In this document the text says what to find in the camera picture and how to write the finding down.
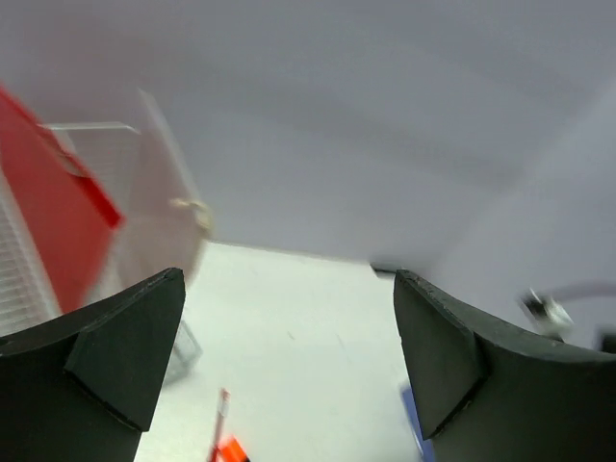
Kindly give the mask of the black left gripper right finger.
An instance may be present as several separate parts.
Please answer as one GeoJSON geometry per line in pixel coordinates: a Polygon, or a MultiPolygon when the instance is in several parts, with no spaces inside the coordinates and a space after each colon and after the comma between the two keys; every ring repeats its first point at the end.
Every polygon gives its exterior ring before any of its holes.
{"type": "Polygon", "coordinates": [[[615,357],[485,313],[408,270],[394,309],[439,461],[611,461],[615,357]]]}

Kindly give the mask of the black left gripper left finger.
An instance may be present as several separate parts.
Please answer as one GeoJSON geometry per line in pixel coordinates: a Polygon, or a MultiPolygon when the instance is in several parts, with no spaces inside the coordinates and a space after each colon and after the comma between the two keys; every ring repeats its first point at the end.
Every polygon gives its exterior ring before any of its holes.
{"type": "Polygon", "coordinates": [[[152,424],[182,318],[165,269],[1,339],[4,461],[132,461],[152,424]]]}

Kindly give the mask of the red plastic folder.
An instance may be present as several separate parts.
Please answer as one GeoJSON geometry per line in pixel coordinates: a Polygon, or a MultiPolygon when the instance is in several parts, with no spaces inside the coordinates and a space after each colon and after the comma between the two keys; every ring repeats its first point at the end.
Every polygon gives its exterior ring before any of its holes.
{"type": "Polygon", "coordinates": [[[77,157],[1,90],[1,169],[62,313],[79,309],[123,215],[77,157]]]}

